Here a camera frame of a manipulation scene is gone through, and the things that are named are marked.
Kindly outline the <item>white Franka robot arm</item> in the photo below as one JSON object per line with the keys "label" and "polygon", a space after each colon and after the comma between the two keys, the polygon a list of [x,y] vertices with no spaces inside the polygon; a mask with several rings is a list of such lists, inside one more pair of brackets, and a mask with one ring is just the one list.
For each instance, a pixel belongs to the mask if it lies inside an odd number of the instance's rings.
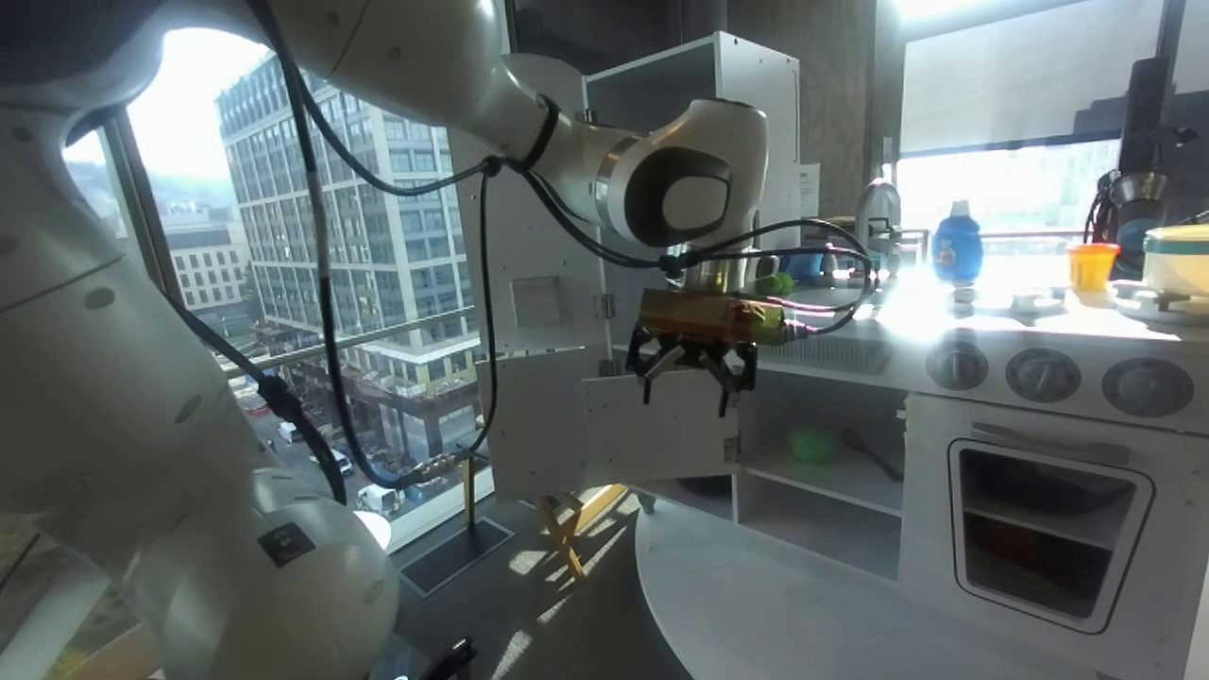
{"label": "white Franka robot arm", "polygon": [[260,461],[194,306],[100,233],[63,170],[177,26],[264,37],[468,131],[643,246],[754,216],[765,113],[694,100],[653,131],[573,120],[510,72],[492,0],[0,0],[0,509],[119,586],[171,680],[362,680],[396,621],[386,552]]}

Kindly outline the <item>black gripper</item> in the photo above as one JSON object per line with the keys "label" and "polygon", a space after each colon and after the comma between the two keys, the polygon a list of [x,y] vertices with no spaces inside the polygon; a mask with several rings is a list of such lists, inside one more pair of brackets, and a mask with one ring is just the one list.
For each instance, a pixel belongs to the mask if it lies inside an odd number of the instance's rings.
{"label": "black gripper", "polygon": [[643,406],[649,406],[653,383],[663,369],[704,369],[720,385],[716,411],[729,411],[729,402],[754,385],[754,359],[754,346],[689,340],[646,328],[636,328],[626,346],[626,369],[643,383]]}

